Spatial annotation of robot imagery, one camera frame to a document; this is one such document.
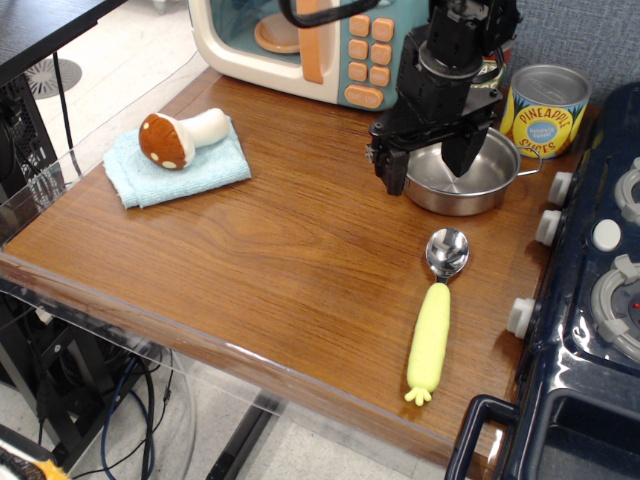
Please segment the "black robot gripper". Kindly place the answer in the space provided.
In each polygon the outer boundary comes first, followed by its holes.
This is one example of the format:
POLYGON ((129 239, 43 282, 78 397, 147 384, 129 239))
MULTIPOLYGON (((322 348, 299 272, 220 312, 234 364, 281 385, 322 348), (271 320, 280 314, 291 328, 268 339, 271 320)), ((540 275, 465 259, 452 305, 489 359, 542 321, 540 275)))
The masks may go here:
POLYGON ((404 190, 412 151, 439 143, 450 172, 467 173, 502 99, 495 88, 472 88, 483 63, 480 28, 431 23, 407 35, 395 105, 370 126, 367 155, 387 194, 404 190))

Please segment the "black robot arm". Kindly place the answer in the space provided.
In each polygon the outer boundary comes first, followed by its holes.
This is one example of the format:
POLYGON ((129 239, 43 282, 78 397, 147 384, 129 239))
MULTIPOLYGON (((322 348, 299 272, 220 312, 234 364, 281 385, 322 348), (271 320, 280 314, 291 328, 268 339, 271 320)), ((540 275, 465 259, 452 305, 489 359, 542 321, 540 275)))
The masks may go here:
POLYGON ((504 44, 522 17, 513 1, 436 1, 427 24, 405 37, 397 100, 370 128, 367 155, 388 194, 402 193, 410 155, 438 144, 456 177, 471 167, 502 96, 484 82, 485 58, 503 63, 504 44))

